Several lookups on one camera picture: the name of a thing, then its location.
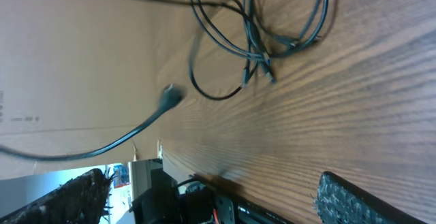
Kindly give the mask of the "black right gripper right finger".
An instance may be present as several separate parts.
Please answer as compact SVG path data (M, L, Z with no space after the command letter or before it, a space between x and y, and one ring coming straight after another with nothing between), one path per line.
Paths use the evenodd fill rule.
M323 172L320 177L314 204L317 215L323 223L419 224L422 222L330 171Z

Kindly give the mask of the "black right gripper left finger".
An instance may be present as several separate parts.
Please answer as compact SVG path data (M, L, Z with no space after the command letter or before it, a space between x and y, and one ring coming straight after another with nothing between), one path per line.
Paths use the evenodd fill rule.
M114 174L94 168L1 217L1 223L99 223L113 180Z

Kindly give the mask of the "brown cardboard wall panel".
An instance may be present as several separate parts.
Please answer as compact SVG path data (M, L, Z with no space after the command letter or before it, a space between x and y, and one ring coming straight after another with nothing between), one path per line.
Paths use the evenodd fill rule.
M151 14L139 0L1 0L1 145L88 152L149 117Z

